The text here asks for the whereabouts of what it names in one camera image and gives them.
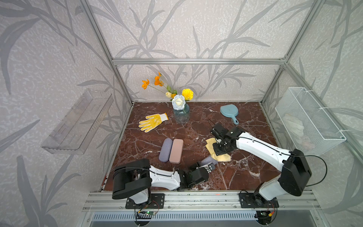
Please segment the pink eyeglass case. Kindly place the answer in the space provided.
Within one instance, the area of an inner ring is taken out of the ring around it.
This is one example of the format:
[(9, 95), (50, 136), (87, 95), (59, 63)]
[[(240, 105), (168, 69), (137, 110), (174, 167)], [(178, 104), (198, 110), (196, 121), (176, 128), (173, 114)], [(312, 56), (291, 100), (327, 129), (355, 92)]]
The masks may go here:
[(172, 143), (169, 162), (173, 164), (179, 164), (182, 157), (182, 150), (183, 150), (183, 140), (174, 139)]

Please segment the lavender eyeglass case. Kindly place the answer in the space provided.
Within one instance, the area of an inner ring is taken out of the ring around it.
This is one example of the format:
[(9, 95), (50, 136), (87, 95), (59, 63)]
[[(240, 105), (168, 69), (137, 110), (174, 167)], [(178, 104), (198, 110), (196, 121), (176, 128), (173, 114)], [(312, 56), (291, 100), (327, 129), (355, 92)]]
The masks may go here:
[(159, 153), (159, 160), (161, 162), (168, 162), (171, 154), (173, 140), (166, 138), (162, 144), (161, 151)]
[(205, 159), (203, 159), (201, 161), (201, 165), (204, 166), (204, 165), (208, 165), (210, 163), (213, 163), (214, 165), (217, 165), (218, 164), (218, 161), (213, 159), (211, 156), (208, 156), (206, 157)]

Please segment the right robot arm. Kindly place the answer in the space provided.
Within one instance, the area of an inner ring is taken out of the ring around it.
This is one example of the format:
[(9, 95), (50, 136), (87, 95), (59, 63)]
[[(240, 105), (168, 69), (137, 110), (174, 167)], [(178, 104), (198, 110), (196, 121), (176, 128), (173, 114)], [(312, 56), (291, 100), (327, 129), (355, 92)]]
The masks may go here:
[(253, 197), (257, 202), (270, 201), (284, 194), (301, 196), (312, 172), (305, 155), (300, 150), (289, 151), (276, 147), (238, 127), (228, 130), (221, 124), (216, 124), (210, 132), (216, 139), (216, 143), (213, 143), (216, 155), (240, 149), (266, 161), (280, 171), (279, 176), (262, 183), (255, 190)]

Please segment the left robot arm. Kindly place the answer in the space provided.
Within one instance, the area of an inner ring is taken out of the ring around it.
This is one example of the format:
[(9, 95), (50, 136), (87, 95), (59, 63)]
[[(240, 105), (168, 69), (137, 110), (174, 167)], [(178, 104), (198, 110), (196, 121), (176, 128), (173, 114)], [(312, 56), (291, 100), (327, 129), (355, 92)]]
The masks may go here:
[(211, 157), (197, 162), (188, 171), (176, 169), (165, 171), (150, 164), (149, 159), (140, 159), (114, 168), (112, 176), (112, 199), (132, 199), (136, 204), (151, 201), (151, 187), (171, 191), (185, 191), (206, 182), (215, 170), (217, 161)]

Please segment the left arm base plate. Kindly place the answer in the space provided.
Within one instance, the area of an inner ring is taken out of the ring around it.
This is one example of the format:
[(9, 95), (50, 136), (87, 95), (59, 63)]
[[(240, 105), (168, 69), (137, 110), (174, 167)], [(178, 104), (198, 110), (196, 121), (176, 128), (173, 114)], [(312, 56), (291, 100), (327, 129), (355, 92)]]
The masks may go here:
[(140, 204), (136, 204), (131, 198), (127, 199), (125, 209), (163, 209), (165, 202), (165, 194), (162, 193), (152, 193), (148, 201)]

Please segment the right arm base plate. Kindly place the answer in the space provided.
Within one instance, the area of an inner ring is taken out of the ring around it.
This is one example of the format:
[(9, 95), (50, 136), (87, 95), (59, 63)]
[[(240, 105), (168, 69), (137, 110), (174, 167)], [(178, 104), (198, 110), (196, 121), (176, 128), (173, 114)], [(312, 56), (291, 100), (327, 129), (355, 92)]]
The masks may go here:
[(241, 192), (238, 194), (238, 196), (241, 208), (251, 208), (251, 209), (279, 208), (279, 203), (277, 201), (277, 198), (273, 198), (272, 200), (268, 201), (259, 194), (247, 193), (247, 192)]

